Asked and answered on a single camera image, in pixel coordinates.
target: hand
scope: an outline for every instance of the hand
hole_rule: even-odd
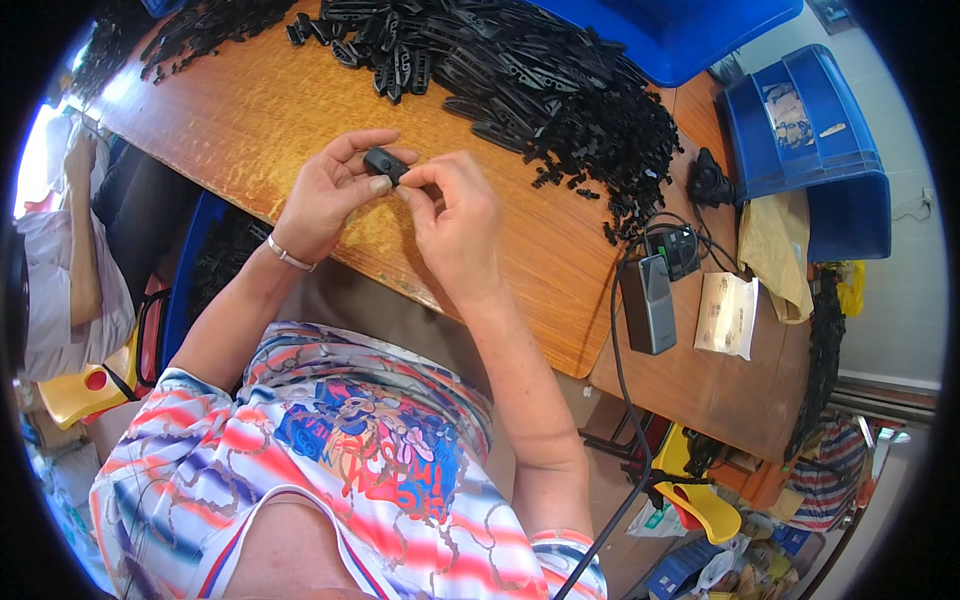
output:
[[[420,188],[436,183],[445,209]],[[483,171],[467,152],[437,156],[400,178],[397,194],[413,213],[423,262],[461,310],[502,288],[496,262],[497,199]]]
[[[63,159],[63,176],[70,186],[90,186],[90,172],[97,158],[97,142],[91,132],[80,132],[73,148]]]
[[[399,137],[393,130],[346,132],[307,159],[276,220],[274,241],[301,262],[323,260],[340,238],[347,216],[390,192],[390,178],[372,177],[363,157],[370,146],[384,146]],[[391,148],[390,153],[407,164],[420,157],[405,148]]]

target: woman's left hand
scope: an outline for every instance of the woman's left hand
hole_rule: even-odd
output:
[[[340,238],[347,216],[392,189],[389,177],[367,172],[363,157],[371,146],[385,146],[399,137],[394,130],[346,132],[307,159],[276,221],[274,241],[301,262],[323,260]],[[420,156],[406,148],[388,150],[407,164]]]

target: silver bracelet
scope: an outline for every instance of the silver bracelet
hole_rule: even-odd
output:
[[[317,268],[317,263],[313,263],[311,265],[309,263],[300,262],[290,254],[288,254],[286,250],[281,248],[274,241],[274,235],[272,233],[267,236],[267,246],[270,246],[270,250],[274,251],[274,253],[280,260],[282,260],[283,262],[289,263],[297,267],[298,269],[303,269],[307,273],[313,273],[313,270]]]

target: yellow chair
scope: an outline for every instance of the yellow chair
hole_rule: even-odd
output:
[[[136,334],[139,326],[122,348],[114,352],[104,364],[127,384],[129,391],[136,387]],[[77,420],[100,411],[119,406],[129,400],[101,365],[87,365],[74,375],[62,375],[50,381],[37,383],[47,412],[60,429],[66,429]]]
[[[690,474],[684,470],[686,463],[690,460],[686,442],[684,429],[674,424],[670,428],[670,433],[667,434],[663,448],[651,463],[651,468],[658,468],[668,475],[689,477]],[[740,531],[740,513],[713,493],[709,486],[660,482],[654,485],[654,490],[669,498],[674,506],[684,509],[700,521],[707,532],[707,539],[712,544],[730,540]]]

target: wooden table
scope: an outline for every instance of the wooden table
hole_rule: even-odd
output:
[[[319,6],[319,0],[304,0],[294,9],[314,13]],[[370,72],[344,68],[329,48],[312,41],[292,47],[282,26],[242,44],[227,42],[218,57],[196,60],[160,85],[139,80],[142,65],[135,59],[152,36],[145,36],[86,112],[265,221],[279,215],[303,161],[346,130],[396,128],[400,143],[426,157],[473,153],[503,201],[500,265],[544,354],[560,371],[589,373],[610,330],[605,307],[619,255],[602,234],[609,219],[603,200],[587,201],[565,186],[534,189],[537,164],[524,165],[519,156],[472,135],[469,121],[441,110],[446,90],[431,85],[425,96],[405,96],[394,107],[374,95]],[[726,165],[712,109],[716,89],[704,73],[680,89],[664,90],[663,102]],[[357,211],[333,256],[458,318],[424,266],[409,212],[396,196]]]
[[[696,157],[696,147],[685,136],[682,141],[687,148],[683,162],[689,162]],[[666,189],[666,209],[692,222],[693,211],[682,192],[686,171],[679,163],[675,167],[671,172],[678,185]],[[736,257],[732,207],[702,212],[713,239]],[[762,290],[751,361],[694,348],[704,271],[721,269],[708,257],[701,271],[670,285],[677,345],[663,354],[630,350],[626,317],[622,310],[618,312],[617,336],[627,390],[637,406],[779,465],[806,389],[809,326],[780,323],[769,295]],[[609,337],[589,380],[601,390],[623,397]]]

